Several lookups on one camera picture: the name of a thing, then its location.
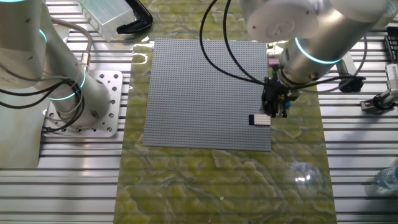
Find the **pink object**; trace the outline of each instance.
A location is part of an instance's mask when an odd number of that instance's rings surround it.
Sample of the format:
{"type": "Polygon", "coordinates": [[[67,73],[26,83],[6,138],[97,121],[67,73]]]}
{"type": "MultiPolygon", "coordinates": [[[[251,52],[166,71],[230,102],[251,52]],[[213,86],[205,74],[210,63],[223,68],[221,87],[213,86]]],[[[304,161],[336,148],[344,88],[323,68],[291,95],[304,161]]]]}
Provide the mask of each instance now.
{"type": "Polygon", "coordinates": [[[279,60],[278,59],[273,59],[268,61],[269,66],[276,66],[279,65],[279,60]]]}

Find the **black cable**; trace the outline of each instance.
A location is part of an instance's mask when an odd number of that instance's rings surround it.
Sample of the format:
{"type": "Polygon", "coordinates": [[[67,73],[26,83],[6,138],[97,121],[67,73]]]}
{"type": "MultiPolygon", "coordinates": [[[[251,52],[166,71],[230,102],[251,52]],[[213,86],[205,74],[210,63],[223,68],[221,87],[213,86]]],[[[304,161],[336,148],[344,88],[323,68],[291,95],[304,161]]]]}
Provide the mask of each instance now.
{"type": "MultiPolygon", "coordinates": [[[[354,77],[356,77],[356,76],[358,76],[358,74],[361,72],[361,70],[362,70],[362,68],[363,68],[363,66],[364,66],[364,64],[365,64],[365,61],[366,61],[366,57],[368,56],[368,38],[366,37],[366,35],[364,35],[363,36],[363,39],[364,39],[364,53],[363,53],[363,58],[362,58],[362,61],[361,61],[361,64],[359,65],[359,67],[356,69],[356,71],[355,71],[355,73],[353,74],[353,76],[354,77]]],[[[330,90],[323,90],[323,91],[311,91],[311,90],[303,90],[304,92],[307,92],[307,93],[318,93],[318,94],[320,94],[320,93],[331,93],[331,92],[333,92],[333,91],[335,91],[335,90],[339,90],[339,89],[341,89],[341,88],[344,88],[346,85],[348,85],[349,84],[349,82],[346,82],[346,83],[344,83],[343,85],[341,85],[341,86],[338,86],[338,87],[335,87],[335,88],[332,88],[332,89],[330,89],[330,90]]]]}
{"type": "Polygon", "coordinates": [[[376,109],[381,110],[381,111],[387,111],[387,110],[392,110],[392,109],[394,109],[394,107],[397,106],[396,103],[391,103],[390,105],[387,105],[387,107],[383,107],[382,105],[380,105],[380,102],[381,102],[382,100],[384,100],[385,98],[387,98],[387,97],[388,97],[387,95],[384,96],[384,97],[381,97],[380,95],[376,95],[376,96],[373,98],[373,106],[374,106],[376,109]]]}
{"type": "Polygon", "coordinates": [[[237,78],[238,80],[243,80],[243,81],[246,81],[246,82],[251,82],[251,83],[255,83],[255,84],[265,85],[265,83],[262,83],[262,82],[259,82],[259,81],[250,80],[250,79],[247,79],[247,78],[239,77],[239,76],[237,76],[237,75],[233,75],[233,74],[231,74],[231,73],[228,73],[228,72],[222,70],[221,68],[217,67],[217,65],[215,65],[215,64],[210,60],[210,58],[207,56],[206,50],[205,50],[205,46],[203,45],[203,27],[204,27],[204,25],[205,25],[207,15],[209,14],[211,8],[213,8],[213,6],[216,4],[216,2],[217,2],[217,0],[213,0],[213,1],[211,2],[211,4],[209,5],[209,7],[207,8],[205,14],[203,15],[203,19],[202,19],[202,21],[201,21],[200,30],[199,30],[200,48],[201,48],[201,51],[203,52],[203,55],[205,56],[207,62],[208,62],[211,66],[213,66],[215,69],[217,69],[219,72],[222,72],[222,73],[224,73],[225,75],[228,75],[228,76],[230,76],[230,77],[237,78]]]}
{"type": "Polygon", "coordinates": [[[4,106],[4,107],[10,108],[10,109],[17,109],[17,110],[31,108],[31,107],[36,106],[39,103],[43,102],[52,92],[54,92],[58,87],[60,87],[64,83],[65,83],[65,81],[62,81],[62,82],[52,86],[52,89],[50,91],[48,91],[40,100],[36,101],[35,103],[31,103],[29,105],[24,105],[24,106],[14,106],[14,105],[9,105],[7,103],[3,103],[2,101],[0,101],[0,106],[4,106]]]}
{"type": "Polygon", "coordinates": [[[258,79],[254,78],[252,75],[250,75],[242,66],[241,64],[238,62],[238,60],[236,60],[234,54],[232,53],[231,47],[229,46],[228,43],[228,36],[226,34],[226,20],[227,20],[227,15],[228,15],[228,10],[229,10],[229,6],[231,5],[231,0],[227,0],[226,5],[225,5],[225,10],[224,10],[224,18],[223,18],[223,35],[224,35],[224,41],[225,41],[225,46],[228,50],[229,55],[231,56],[232,60],[235,62],[235,64],[238,66],[238,68],[250,79],[257,81],[259,83],[263,83],[260,82],[258,79]]]}
{"type": "Polygon", "coordinates": [[[319,82],[314,82],[314,83],[309,83],[309,84],[305,84],[305,85],[299,85],[299,86],[291,87],[291,88],[289,88],[289,90],[299,90],[299,89],[302,89],[302,88],[308,88],[308,87],[316,86],[316,85],[319,85],[319,84],[332,82],[332,81],[335,81],[335,80],[344,80],[344,79],[349,79],[349,78],[356,78],[356,77],[351,76],[351,75],[338,76],[338,77],[329,78],[327,80],[322,80],[322,81],[319,81],[319,82]]]}
{"type": "Polygon", "coordinates": [[[0,89],[0,93],[4,93],[4,94],[7,94],[7,95],[11,95],[11,96],[35,96],[35,95],[39,95],[41,93],[45,93],[47,91],[52,90],[54,88],[54,86],[56,86],[56,85],[57,84],[52,85],[52,86],[50,86],[50,87],[48,87],[48,88],[46,88],[44,90],[36,91],[36,92],[33,92],[33,93],[14,93],[14,92],[2,90],[2,89],[0,89]]]}
{"type": "Polygon", "coordinates": [[[76,111],[76,113],[75,113],[75,115],[65,124],[65,125],[63,125],[62,127],[60,127],[60,128],[56,128],[56,129],[52,129],[52,128],[49,128],[49,127],[43,127],[43,131],[42,131],[42,133],[54,133],[54,132],[57,132],[57,131],[61,131],[61,130],[63,130],[63,129],[65,129],[65,128],[68,128],[68,127],[70,127],[73,123],[75,123],[79,118],[80,118],[80,116],[83,114],[83,112],[84,112],[84,109],[85,109],[85,99],[84,99],[84,97],[81,97],[81,94],[82,94],[82,92],[81,92],[81,89],[80,89],[80,87],[79,86],[77,86],[77,85],[75,85],[75,83],[74,82],[71,82],[71,81],[69,81],[68,83],[67,83],[72,89],[73,89],[73,91],[75,92],[75,98],[76,98],[76,100],[77,101],[80,101],[81,100],[81,106],[80,106],[80,110],[77,110],[76,111]]]}

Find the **metal rail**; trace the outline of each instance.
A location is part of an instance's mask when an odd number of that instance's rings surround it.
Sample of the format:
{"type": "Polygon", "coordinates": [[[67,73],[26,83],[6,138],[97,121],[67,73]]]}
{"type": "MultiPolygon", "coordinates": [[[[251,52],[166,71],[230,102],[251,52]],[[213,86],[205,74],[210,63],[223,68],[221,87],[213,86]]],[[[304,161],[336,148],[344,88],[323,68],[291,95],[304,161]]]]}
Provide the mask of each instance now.
{"type": "MultiPolygon", "coordinates": [[[[107,43],[87,23],[76,1],[47,1],[52,16],[88,29],[95,41],[92,70],[120,70],[124,76],[118,135],[114,139],[61,142],[43,139],[37,169],[0,170],[0,223],[112,223],[118,184],[132,40],[107,43]]],[[[381,169],[398,163],[398,110],[363,114],[361,100],[386,90],[385,32],[369,33],[363,92],[320,96],[339,223],[398,222],[398,198],[369,197],[365,187],[381,169]]],[[[71,32],[68,46],[80,57],[86,38],[71,32]]],[[[359,65],[363,42],[352,55],[359,65]]],[[[336,83],[320,86],[329,89],[336,83]]]]}

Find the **green marble surface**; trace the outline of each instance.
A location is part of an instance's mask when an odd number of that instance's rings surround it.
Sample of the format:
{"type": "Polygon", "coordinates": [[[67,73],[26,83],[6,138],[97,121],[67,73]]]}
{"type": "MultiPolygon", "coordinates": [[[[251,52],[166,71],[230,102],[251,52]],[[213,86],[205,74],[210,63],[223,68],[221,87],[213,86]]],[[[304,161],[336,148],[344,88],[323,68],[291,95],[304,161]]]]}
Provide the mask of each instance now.
{"type": "MultiPolygon", "coordinates": [[[[154,39],[198,39],[210,1],[141,2],[154,25],[134,45],[114,223],[336,223],[316,95],[272,120],[272,152],[142,145],[154,39]]],[[[205,39],[222,39],[223,9],[213,8],[205,39]]],[[[229,39],[251,40],[238,1],[229,11],[229,39]]]]}

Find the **black bracket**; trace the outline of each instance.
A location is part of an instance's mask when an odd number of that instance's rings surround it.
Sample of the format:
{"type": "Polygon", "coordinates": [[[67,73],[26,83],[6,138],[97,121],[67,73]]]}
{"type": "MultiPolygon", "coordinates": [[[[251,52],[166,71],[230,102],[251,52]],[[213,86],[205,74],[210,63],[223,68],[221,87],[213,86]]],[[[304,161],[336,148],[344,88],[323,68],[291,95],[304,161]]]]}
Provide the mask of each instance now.
{"type": "Polygon", "coordinates": [[[338,88],[343,93],[360,93],[364,85],[364,77],[353,77],[340,82],[338,88]]]}
{"type": "Polygon", "coordinates": [[[387,107],[383,107],[382,105],[380,105],[380,101],[382,101],[380,95],[376,95],[373,98],[373,106],[380,111],[392,110],[395,106],[397,106],[396,103],[392,103],[390,105],[386,105],[387,107]]]}
{"type": "Polygon", "coordinates": [[[130,24],[119,26],[116,29],[118,34],[136,34],[148,29],[154,22],[154,18],[145,6],[139,0],[126,0],[126,2],[134,11],[137,20],[130,24]]]}

